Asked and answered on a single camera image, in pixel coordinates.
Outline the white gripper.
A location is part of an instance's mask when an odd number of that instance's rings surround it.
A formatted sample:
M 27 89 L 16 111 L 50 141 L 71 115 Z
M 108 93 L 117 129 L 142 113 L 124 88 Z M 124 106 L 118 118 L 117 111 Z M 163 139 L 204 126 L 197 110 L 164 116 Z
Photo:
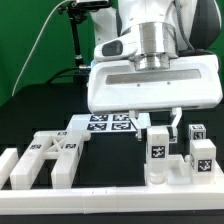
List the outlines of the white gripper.
M 168 69 L 137 71 L 128 60 L 94 66 L 88 83 L 91 112 L 129 112 L 129 120 L 142 140 L 139 112 L 168 111 L 170 142 L 178 141 L 182 109 L 213 108 L 223 93 L 215 55 L 180 57 Z

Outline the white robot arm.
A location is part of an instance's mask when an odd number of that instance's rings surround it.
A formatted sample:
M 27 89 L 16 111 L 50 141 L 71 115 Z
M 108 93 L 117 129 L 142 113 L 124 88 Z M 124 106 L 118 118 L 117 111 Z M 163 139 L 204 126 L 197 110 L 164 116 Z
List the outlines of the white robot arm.
M 216 0 L 118 0 L 115 26 L 94 50 L 88 107 L 94 114 L 127 112 L 137 137 L 149 132 L 141 112 L 168 111 L 177 139 L 184 110 L 212 108 L 222 99 L 219 62 L 206 49 L 221 31 Z

